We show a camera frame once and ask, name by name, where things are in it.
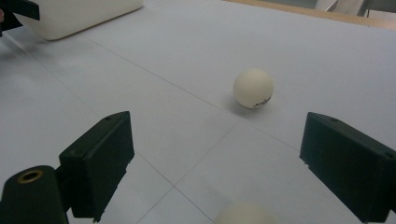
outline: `table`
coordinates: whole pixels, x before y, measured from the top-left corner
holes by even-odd
[[[53,42],[26,27],[4,32],[0,182],[57,167],[99,119],[129,110],[136,156],[103,224],[212,223],[239,201],[263,204],[282,224],[359,223],[298,158],[304,122],[322,113],[396,148],[395,39],[216,0],[147,0]],[[275,81],[260,110],[233,100],[234,79],[250,67]]]

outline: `white ball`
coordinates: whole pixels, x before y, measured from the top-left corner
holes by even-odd
[[[248,69],[233,84],[235,100],[247,108],[262,107],[271,99],[273,93],[274,81],[261,69]]]
[[[255,203],[233,203],[219,213],[214,224],[276,224],[276,220]]]

